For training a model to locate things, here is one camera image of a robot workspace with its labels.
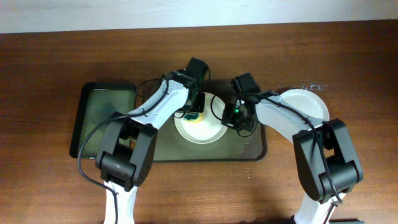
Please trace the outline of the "pale green plate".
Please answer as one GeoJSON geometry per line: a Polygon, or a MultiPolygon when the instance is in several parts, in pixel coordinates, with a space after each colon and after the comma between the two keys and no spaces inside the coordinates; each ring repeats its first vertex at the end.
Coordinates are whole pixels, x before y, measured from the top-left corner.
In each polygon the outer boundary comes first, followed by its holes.
{"type": "Polygon", "coordinates": [[[330,120],[325,102],[311,91],[303,89],[288,90],[281,94],[282,99],[298,110],[318,119],[330,120]]]}

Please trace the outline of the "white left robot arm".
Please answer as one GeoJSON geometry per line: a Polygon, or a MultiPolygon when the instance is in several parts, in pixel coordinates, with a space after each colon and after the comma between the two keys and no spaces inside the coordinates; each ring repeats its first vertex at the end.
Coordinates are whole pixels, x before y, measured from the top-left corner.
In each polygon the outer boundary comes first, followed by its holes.
{"type": "Polygon", "coordinates": [[[105,133],[95,166],[106,189],[105,223],[134,223],[137,189],[152,166],[157,133],[176,111],[191,110],[206,73],[172,71],[140,107],[99,124],[105,133]]]}

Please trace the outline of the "green and yellow sponge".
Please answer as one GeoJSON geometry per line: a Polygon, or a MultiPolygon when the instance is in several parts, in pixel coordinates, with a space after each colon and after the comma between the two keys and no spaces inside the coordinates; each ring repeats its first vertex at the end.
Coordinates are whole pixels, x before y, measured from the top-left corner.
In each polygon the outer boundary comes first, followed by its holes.
{"type": "Polygon", "coordinates": [[[204,115],[203,113],[187,113],[184,117],[183,120],[185,122],[189,123],[199,123],[204,120],[204,115]]]}

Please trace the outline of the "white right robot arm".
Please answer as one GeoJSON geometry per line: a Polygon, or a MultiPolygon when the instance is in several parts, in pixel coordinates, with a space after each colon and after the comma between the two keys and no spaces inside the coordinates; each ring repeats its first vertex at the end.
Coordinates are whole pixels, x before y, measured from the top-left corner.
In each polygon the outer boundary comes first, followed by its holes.
{"type": "Polygon", "coordinates": [[[227,103],[221,122],[237,131],[253,131],[263,124],[289,140],[304,198],[294,223],[330,223],[343,198],[364,178],[363,168],[348,127],[340,119],[314,116],[311,105],[320,102],[311,94],[287,101],[274,91],[239,92],[227,103]]]}

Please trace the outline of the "large dark serving tray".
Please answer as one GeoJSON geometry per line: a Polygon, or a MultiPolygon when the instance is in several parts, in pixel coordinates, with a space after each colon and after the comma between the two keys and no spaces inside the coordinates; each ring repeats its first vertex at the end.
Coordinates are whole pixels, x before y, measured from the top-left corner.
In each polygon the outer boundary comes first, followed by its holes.
{"type": "MultiPolygon", "coordinates": [[[[214,94],[213,98],[218,96],[224,103],[233,100],[232,91],[229,80],[211,80],[203,87],[203,92],[214,94]]],[[[174,124],[177,113],[158,132],[154,154],[156,162],[256,161],[266,155],[266,131],[262,124],[258,124],[253,133],[227,128],[219,140],[195,144],[177,131],[174,124]]]]}

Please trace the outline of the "cream plate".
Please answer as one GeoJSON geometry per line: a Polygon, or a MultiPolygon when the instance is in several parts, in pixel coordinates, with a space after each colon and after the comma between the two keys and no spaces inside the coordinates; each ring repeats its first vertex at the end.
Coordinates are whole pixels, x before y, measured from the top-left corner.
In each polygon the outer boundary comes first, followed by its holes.
{"type": "Polygon", "coordinates": [[[202,112],[205,118],[199,123],[185,122],[180,118],[182,113],[177,113],[174,124],[186,140],[195,144],[208,144],[219,140],[226,132],[227,127],[216,118],[222,117],[225,103],[218,96],[213,96],[214,94],[205,92],[205,107],[202,112]]]}

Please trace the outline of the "small black sponge tray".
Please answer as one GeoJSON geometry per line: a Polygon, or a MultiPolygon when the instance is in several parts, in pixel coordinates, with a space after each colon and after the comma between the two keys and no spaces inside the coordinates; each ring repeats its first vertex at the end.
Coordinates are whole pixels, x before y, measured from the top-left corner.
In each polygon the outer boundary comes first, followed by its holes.
{"type": "Polygon", "coordinates": [[[81,89],[69,154],[78,151],[88,133],[115,112],[126,114],[135,107],[136,86],[132,83],[88,82],[81,89]]]}

